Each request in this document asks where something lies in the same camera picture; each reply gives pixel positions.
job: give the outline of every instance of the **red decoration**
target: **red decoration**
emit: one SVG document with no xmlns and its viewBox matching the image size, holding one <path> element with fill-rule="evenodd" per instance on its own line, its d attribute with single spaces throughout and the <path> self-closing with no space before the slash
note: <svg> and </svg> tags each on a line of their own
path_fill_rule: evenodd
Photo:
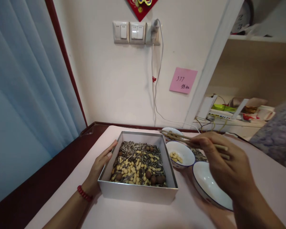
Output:
<svg viewBox="0 0 286 229">
<path fill-rule="evenodd" d="M 79 186 L 77 187 L 77 191 L 80 193 L 80 195 L 81 195 L 85 200 L 87 200 L 88 202 L 91 202 L 91 201 L 92 201 L 92 197 L 88 196 L 88 194 L 83 191 L 81 185 L 79 185 Z"/>
<path fill-rule="evenodd" d="M 150 9 L 156 4 L 158 0 L 152 0 L 151 4 L 149 4 L 150 0 L 127 0 L 133 12 L 137 16 L 139 22 L 143 20 L 143 18 L 147 15 Z"/>
</svg>

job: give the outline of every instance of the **clock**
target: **clock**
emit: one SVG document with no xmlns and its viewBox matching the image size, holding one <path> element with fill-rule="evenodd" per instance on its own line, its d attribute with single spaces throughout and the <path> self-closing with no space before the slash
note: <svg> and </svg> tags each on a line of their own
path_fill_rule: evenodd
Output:
<svg viewBox="0 0 286 229">
<path fill-rule="evenodd" d="M 241 28 L 247 24 L 251 26 L 253 23 L 253 16 L 254 16 L 253 3 L 251 0 L 245 0 L 233 25 L 231 34 L 241 32 Z"/>
</svg>

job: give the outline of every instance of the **white cup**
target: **white cup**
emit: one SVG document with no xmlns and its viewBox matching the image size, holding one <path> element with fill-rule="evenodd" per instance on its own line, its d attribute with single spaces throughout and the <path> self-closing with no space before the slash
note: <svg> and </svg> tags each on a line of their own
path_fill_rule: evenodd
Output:
<svg viewBox="0 0 286 229">
<path fill-rule="evenodd" d="M 260 106 L 256 111 L 256 116 L 260 120 L 268 121 L 275 115 L 274 107 Z"/>
</svg>

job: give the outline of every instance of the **cardboard box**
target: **cardboard box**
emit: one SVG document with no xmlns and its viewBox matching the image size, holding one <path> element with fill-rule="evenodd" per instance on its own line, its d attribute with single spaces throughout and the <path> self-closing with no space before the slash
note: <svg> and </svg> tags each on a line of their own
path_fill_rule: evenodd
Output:
<svg viewBox="0 0 286 229">
<path fill-rule="evenodd" d="M 163 169 L 166 175 L 167 188 L 123 184 L 109 181 L 114 161 L 118 155 L 122 142 L 125 141 L 147 143 L 150 145 L 156 145 L 159 148 L 162 157 Z M 173 167 L 162 134 L 122 131 L 118 138 L 117 146 L 112 150 L 112 158 L 104 166 L 98 182 L 105 198 L 139 201 L 153 204 L 169 205 L 174 200 L 178 191 L 178 185 Z"/>
</svg>

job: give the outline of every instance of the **hand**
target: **hand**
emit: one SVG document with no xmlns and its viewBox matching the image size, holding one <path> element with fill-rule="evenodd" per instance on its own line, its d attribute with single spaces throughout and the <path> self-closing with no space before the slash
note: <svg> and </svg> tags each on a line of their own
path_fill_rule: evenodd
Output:
<svg viewBox="0 0 286 229">
<path fill-rule="evenodd" d="M 117 140 L 114 140 L 113 143 L 95 159 L 95 162 L 94 162 L 94 164 L 90 170 L 90 173 L 82 185 L 82 189 L 89 196 L 95 197 L 100 192 L 100 188 L 99 188 L 99 184 L 98 184 L 98 178 L 102 172 L 104 165 L 112 157 L 111 150 L 117 144 L 118 144 Z"/>
<path fill-rule="evenodd" d="M 199 144 L 204 150 L 214 180 L 233 201 L 241 200 L 258 191 L 250 169 L 249 159 L 241 148 L 215 132 L 200 134 L 192 138 L 191 141 Z M 221 151 L 221 153 L 230 156 L 229 161 L 220 156 L 213 143 L 229 148 L 228 151 Z"/>
</svg>

